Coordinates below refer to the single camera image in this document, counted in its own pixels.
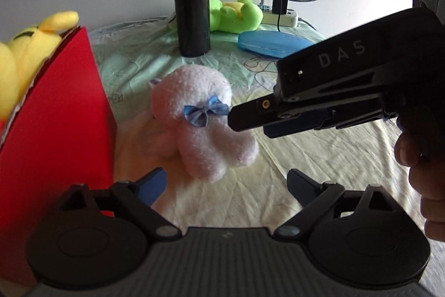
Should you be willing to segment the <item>person's right hand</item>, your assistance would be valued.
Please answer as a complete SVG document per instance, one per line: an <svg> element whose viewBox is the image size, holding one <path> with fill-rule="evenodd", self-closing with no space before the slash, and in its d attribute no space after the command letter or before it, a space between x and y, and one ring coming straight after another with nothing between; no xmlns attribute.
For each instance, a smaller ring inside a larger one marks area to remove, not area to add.
<svg viewBox="0 0 445 297"><path fill-rule="evenodd" d="M415 140L407 133L398 137L394 156L400 165L410 168L409 182L421 195L420 212L426 219L426 236L444 242L444 157L422 155Z"/></svg>

